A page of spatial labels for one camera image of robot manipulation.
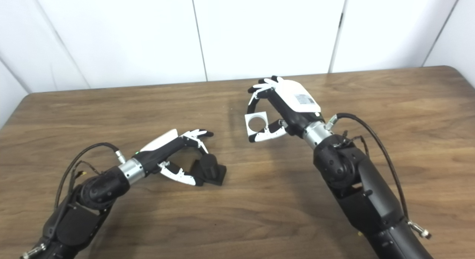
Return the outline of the black and white left hand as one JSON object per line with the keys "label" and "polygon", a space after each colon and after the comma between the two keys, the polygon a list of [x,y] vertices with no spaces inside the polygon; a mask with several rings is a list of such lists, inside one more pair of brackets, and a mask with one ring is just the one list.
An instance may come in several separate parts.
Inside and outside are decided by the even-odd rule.
{"label": "black and white left hand", "polygon": [[169,161],[168,158],[185,147],[196,148],[203,155],[208,154],[201,138],[213,135],[213,132],[205,129],[195,129],[178,135],[177,129],[173,129],[146,144],[133,158],[141,164],[146,177],[151,173],[161,173],[163,176],[183,184],[202,186],[204,182],[200,178],[186,172],[180,166]]}

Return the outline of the black and white right hand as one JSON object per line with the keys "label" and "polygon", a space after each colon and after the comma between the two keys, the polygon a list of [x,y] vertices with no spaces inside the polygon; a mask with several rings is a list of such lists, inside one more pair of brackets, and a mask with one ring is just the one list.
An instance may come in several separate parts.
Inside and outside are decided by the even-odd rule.
{"label": "black and white right hand", "polygon": [[277,121],[248,136],[249,142],[263,142],[282,135],[304,137],[305,129],[315,122],[323,122],[321,107],[310,93],[296,81],[273,75],[258,80],[248,89],[251,99],[247,114],[256,111],[257,103],[266,99],[281,115]]}

